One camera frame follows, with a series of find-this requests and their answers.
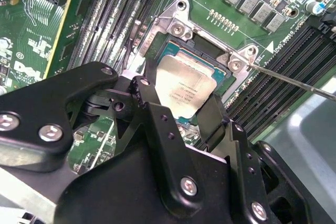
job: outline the silver metal plate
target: silver metal plate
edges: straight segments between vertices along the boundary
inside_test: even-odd
[[[157,67],[155,86],[161,104],[170,108],[176,119],[191,118],[217,86],[213,72],[183,53],[164,56]]]

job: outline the black plastic bracket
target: black plastic bracket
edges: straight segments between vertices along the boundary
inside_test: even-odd
[[[137,76],[131,82],[132,93],[144,113],[146,132],[154,175],[166,208],[178,217],[190,217],[202,205],[204,189],[197,176],[187,148],[171,110],[161,106],[155,86]],[[182,178],[195,183],[196,195],[190,196],[181,187]]]
[[[281,223],[334,224],[271,145],[258,141],[253,150],[259,156],[267,200]]]
[[[0,131],[0,165],[37,172],[60,168],[73,143],[71,119],[89,95],[117,79],[110,67],[93,62],[1,96],[0,114],[15,116],[19,124]],[[45,125],[60,128],[61,138],[42,140],[39,130]]]

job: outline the ram slot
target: ram slot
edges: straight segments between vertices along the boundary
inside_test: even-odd
[[[92,56],[92,61],[101,61],[101,57],[103,55],[104,49],[108,46],[109,38],[112,32],[117,25],[117,22],[120,18],[122,10],[124,9],[127,0],[118,0],[115,1],[115,5],[112,8],[112,12],[107,14],[104,21],[106,25],[103,28],[102,36],[98,42],[94,55]]]
[[[302,27],[287,45],[269,62],[268,69],[313,85],[335,64],[336,44],[316,28]],[[260,73],[228,108],[228,115],[244,127],[252,140],[281,118],[304,93]]]
[[[109,0],[107,5],[104,7],[103,15],[100,17],[96,28],[96,34],[90,44],[90,48],[87,52],[87,56],[85,57],[84,63],[89,63],[91,61],[97,60],[97,54],[101,48],[101,42],[105,41],[106,29],[109,27],[108,21],[112,18],[112,11],[118,5],[118,0]]]
[[[134,21],[142,12],[148,0],[129,0],[121,19],[112,34],[109,47],[105,50],[102,62],[117,67],[118,62],[122,62],[124,57],[121,57],[121,50],[128,40],[129,33]]]
[[[77,42],[78,47],[72,54],[72,57],[75,60],[72,63],[71,68],[84,63],[85,57],[88,55],[87,52],[95,36],[98,22],[106,6],[106,2],[107,0],[94,0],[92,4],[92,11],[87,15],[89,21],[85,24],[85,26],[82,26],[81,36]]]

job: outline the metal bracket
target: metal bracket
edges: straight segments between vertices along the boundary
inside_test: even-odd
[[[237,57],[236,54],[224,54],[217,57],[217,61],[227,66],[229,70],[233,73],[233,77],[236,78],[234,83],[226,90],[226,92],[222,96],[222,102],[226,102],[231,95],[239,88],[239,86],[246,80],[250,73],[250,69],[248,67],[249,64],[253,64],[257,55],[258,55],[258,47],[250,44],[243,49],[237,52],[240,57]]]
[[[236,81],[230,86],[222,97],[225,102],[235,90],[246,80],[250,73],[248,65],[252,65],[258,55],[258,47],[254,44],[235,50],[229,45],[189,20],[190,4],[188,0],[175,0],[160,16],[158,16],[147,33],[135,57],[144,57],[158,32],[171,34],[183,41],[188,41],[196,33],[202,38],[216,45],[226,53],[216,60],[227,66],[233,73]]]

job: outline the green circuit board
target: green circuit board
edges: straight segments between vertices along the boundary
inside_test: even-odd
[[[155,18],[174,1],[153,1],[135,37],[133,55],[146,43],[144,38]],[[286,44],[311,15],[305,10],[308,0],[258,0],[256,9],[250,14],[242,11],[242,3],[233,5],[227,0],[188,1],[191,7],[189,19],[193,23],[236,50],[255,44],[259,50],[256,64],[261,66]],[[335,2],[315,1],[323,3],[326,8],[333,7]],[[121,43],[116,43],[110,49],[108,47],[111,27],[118,24],[117,17],[122,17],[127,0],[113,3],[108,7],[109,15],[104,16],[108,2],[67,0],[60,5],[50,0],[0,0],[0,64],[5,68],[0,72],[0,85],[3,89],[10,92],[86,62],[99,60],[102,53],[108,50],[111,54],[105,63],[112,67],[119,66],[120,58],[126,51],[123,46],[124,34],[115,38],[115,41],[119,39]],[[279,17],[281,24],[277,29],[269,26],[270,18],[262,22],[254,18],[255,12],[265,6]],[[134,13],[138,13],[137,5],[133,7]],[[145,57],[156,57],[166,39],[167,35],[159,33]],[[142,70],[142,66],[138,66],[138,71]],[[243,90],[247,82],[252,81],[255,74],[250,73],[237,93]],[[217,92],[223,94],[233,81],[233,78],[226,80]],[[97,157],[97,160],[93,159],[95,166],[113,156],[115,137],[112,125],[111,119],[103,118],[75,134],[75,144],[69,154],[70,166],[75,171],[82,172],[90,168],[92,157]]]

